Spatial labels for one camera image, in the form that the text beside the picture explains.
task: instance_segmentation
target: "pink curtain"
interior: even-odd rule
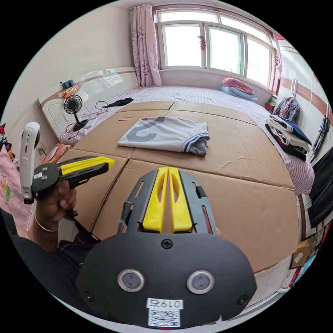
[[[140,87],[162,85],[157,56],[152,6],[135,7],[132,22],[134,67]]]

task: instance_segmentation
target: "sticker label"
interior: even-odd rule
[[[148,326],[170,328],[180,327],[179,310],[148,310]]]
[[[147,308],[152,310],[182,310],[183,300],[182,299],[159,299],[159,298],[148,298]]]
[[[303,256],[303,253],[300,252],[300,253],[298,254],[298,256],[294,259],[295,264],[297,264],[297,263],[302,259],[302,256]]]
[[[37,174],[35,174],[35,175],[34,175],[34,179],[41,178],[41,177],[42,177],[42,175],[43,175],[43,173],[42,173],[42,172],[40,172],[40,173],[37,173]]]

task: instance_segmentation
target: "qr code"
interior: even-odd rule
[[[180,327],[180,311],[158,311],[149,309],[149,326]]]

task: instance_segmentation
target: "bed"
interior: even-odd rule
[[[79,222],[101,239],[112,236],[122,204],[139,177],[168,165],[187,170],[198,179],[209,196],[216,225],[244,251],[255,272],[292,254],[298,242],[295,194],[311,189],[313,170],[275,145],[264,127],[269,113],[218,90],[138,88],[134,72],[123,70],[122,81],[119,73],[89,74],[92,79],[73,92],[83,100],[90,96],[84,100],[86,110],[80,117],[97,117],[92,128],[77,136],[66,131],[73,119],[64,121],[60,87],[39,98],[61,143],[73,146],[60,161],[92,154],[115,160],[110,172],[78,187]],[[114,80],[120,83],[112,85]],[[94,94],[87,82],[99,93]],[[124,107],[105,112],[95,108],[97,101],[112,103],[126,97],[133,102]],[[118,139],[140,118],[163,115],[206,122],[212,138],[207,156],[117,146]]]
[[[191,87],[150,87],[135,88],[128,92],[114,96],[106,102],[113,103],[116,100],[127,97],[133,98],[133,103],[148,101],[187,101],[207,103],[211,105],[223,106],[238,110],[250,116],[251,119],[265,132],[275,148],[283,159],[286,168],[289,171],[290,178],[294,185],[295,195],[309,194],[314,181],[314,172],[310,161],[307,159],[304,163],[300,159],[286,154],[278,143],[271,137],[265,128],[265,119],[269,116],[268,111],[252,101],[247,101],[238,97],[230,96],[219,90],[201,89]],[[65,128],[58,133],[59,141],[62,144],[70,144],[75,146],[87,133],[96,128],[100,123],[111,117],[123,107],[112,107],[106,111],[101,111],[95,107],[89,111],[82,111],[82,119],[97,118],[93,127],[83,129],[78,133],[74,133],[69,128]]]

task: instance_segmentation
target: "window sill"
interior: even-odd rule
[[[198,71],[198,72],[208,72],[208,73],[213,73],[213,74],[220,74],[220,75],[225,75],[225,76],[229,76],[230,72],[227,71],[223,71],[223,70],[218,70],[218,69],[205,69],[205,68],[198,68],[198,67],[167,67],[167,68],[163,68],[160,69],[160,72],[167,72],[167,71],[175,71],[175,70],[188,70],[188,71]],[[247,79],[241,75],[232,73],[232,77],[242,80],[245,83],[249,83],[249,84],[253,84],[256,87],[259,87],[269,93],[272,93],[272,91],[270,91],[267,87],[265,87],[264,85],[255,82],[251,79]]]

